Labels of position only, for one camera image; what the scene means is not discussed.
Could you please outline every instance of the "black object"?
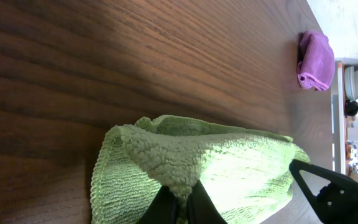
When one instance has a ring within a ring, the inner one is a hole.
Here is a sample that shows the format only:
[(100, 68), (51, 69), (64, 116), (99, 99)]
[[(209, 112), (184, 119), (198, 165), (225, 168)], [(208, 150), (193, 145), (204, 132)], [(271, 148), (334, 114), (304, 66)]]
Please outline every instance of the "black object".
[[(203, 184), (197, 181), (187, 200), (187, 219), (189, 224), (226, 224), (206, 193)], [(162, 186), (138, 224), (174, 224), (180, 210), (178, 199)]]
[(348, 116), (355, 116), (358, 113), (358, 102), (346, 100), (345, 114)]
[[(314, 196), (300, 175), (301, 170), (329, 180), (331, 183)], [(346, 175), (298, 160), (292, 161), (290, 171), (323, 223), (358, 224), (358, 183), (356, 181)]]

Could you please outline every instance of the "folded towel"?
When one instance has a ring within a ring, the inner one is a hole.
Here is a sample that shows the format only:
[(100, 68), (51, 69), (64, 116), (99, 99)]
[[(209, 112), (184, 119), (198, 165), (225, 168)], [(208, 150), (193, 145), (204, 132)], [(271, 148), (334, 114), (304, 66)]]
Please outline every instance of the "folded towel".
[(335, 71), (334, 52), (328, 37), (315, 31), (306, 31), (300, 42), (303, 61), (298, 64), (298, 81), (302, 88), (329, 89)]
[(93, 223), (135, 223), (161, 185), (182, 205), (199, 179), (228, 223), (260, 223), (292, 197), (292, 138), (177, 116), (106, 133), (91, 183)]

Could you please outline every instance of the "dark wooden surface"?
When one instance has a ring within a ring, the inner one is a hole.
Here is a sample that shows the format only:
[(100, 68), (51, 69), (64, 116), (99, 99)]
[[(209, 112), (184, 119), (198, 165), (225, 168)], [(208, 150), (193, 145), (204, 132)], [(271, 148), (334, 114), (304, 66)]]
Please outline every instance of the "dark wooden surface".
[[(308, 29), (306, 0), (0, 0), (0, 223), (89, 223), (104, 134), (142, 116), (286, 134), (332, 168), (330, 94), (296, 80)], [(265, 222), (318, 221), (295, 187)]]

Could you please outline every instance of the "floor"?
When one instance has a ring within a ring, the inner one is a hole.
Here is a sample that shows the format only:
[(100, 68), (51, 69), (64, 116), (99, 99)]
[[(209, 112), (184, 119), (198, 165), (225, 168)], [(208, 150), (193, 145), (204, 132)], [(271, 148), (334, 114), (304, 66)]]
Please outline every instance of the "floor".
[(358, 64), (358, 1), (308, 0), (335, 58)]

